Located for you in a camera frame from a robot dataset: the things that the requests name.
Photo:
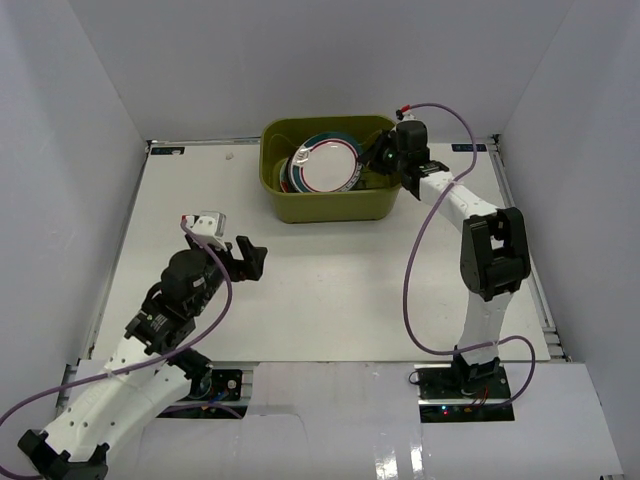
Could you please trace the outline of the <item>teal scalloped plate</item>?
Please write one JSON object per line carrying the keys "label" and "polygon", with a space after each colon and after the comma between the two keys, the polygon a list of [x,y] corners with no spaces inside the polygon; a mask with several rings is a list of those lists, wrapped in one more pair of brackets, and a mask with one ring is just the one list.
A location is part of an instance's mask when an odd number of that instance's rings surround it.
{"label": "teal scalloped plate", "polygon": [[281,163],[279,170],[279,187],[283,193],[292,193],[294,188],[289,179],[289,160],[286,159]]}

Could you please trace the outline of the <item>white plate green rim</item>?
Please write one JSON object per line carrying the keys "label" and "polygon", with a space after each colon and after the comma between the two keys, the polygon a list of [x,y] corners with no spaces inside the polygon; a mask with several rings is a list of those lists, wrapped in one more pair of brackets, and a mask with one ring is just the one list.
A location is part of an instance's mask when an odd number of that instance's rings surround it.
{"label": "white plate green rim", "polygon": [[317,190],[342,188],[361,177],[357,158],[364,153],[354,137],[329,131],[305,140],[291,155],[289,175]]}

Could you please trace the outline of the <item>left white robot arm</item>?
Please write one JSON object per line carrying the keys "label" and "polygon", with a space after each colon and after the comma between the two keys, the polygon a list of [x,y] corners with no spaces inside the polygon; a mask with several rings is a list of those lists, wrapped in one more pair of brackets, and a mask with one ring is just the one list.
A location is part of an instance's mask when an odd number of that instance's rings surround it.
{"label": "left white robot arm", "polygon": [[209,358],[183,341],[226,282],[257,281],[268,250],[248,237],[221,248],[201,245],[175,253],[127,324],[100,373],[54,421],[22,435],[18,447],[44,479],[103,479],[108,461],[157,415],[211,387]]}

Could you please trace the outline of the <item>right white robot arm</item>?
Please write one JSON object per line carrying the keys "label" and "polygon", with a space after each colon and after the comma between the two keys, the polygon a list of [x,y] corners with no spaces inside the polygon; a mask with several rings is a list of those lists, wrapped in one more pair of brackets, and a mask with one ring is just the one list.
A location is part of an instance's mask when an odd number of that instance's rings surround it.
{"label": "right white robot arm", "polygon": [[359,158],[370,170],[397,174],[405,190],[461,234],[460,275],[469,297],[463,333],[450,353],[451,384],[461,397],[484,391],[498,372],[499,336],[507,307],[531,273],[523,213],[499,208],[462,185],[431,158],[426,125],[414,118],[383,131]]}

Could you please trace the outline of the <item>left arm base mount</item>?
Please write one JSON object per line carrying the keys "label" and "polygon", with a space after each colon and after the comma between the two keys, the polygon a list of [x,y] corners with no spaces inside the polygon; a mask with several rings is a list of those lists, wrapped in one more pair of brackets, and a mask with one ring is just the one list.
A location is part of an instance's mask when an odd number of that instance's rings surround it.
{"label": "left arm base mount", "polygon": [[247,412],[242,396],[243,371],[213,369],[193,380],[189,393],[165,409],[159,418],[197,420],[240,420]]}

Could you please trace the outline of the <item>white orange sunburst plate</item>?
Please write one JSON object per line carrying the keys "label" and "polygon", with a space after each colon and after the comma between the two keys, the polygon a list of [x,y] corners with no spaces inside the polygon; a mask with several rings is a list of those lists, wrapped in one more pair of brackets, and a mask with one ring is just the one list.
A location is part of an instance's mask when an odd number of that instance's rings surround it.
{"label": "white orange sunburst plate", "polygon": [[366,181],[364,178],[357,178],[355,182],[348,184],[346,186],[343,186],[342,188],[339,189],[334,189],[334,190],[317,190],[317,189],[312,189],[309,186],[305,186],[302,181],[294,181],[290,175],[289,175],[289,179],[290,182],[294,188],[294,191],[292,193],[344,193],[344,192],[349,192],[349,191],[358,191],[358,190],[363,190],[366,188]]}

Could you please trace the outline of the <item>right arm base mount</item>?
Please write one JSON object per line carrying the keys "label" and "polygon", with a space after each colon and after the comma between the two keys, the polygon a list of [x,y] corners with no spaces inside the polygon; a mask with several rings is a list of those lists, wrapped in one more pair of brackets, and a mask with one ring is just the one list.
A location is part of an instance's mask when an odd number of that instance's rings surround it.
{"label": "right arm base mount", "polygon": [[422,424],[513,422],[511,389],[503,366],[489,379],[462,387],[447,364],[415,368],[408,382],[417,388]]}

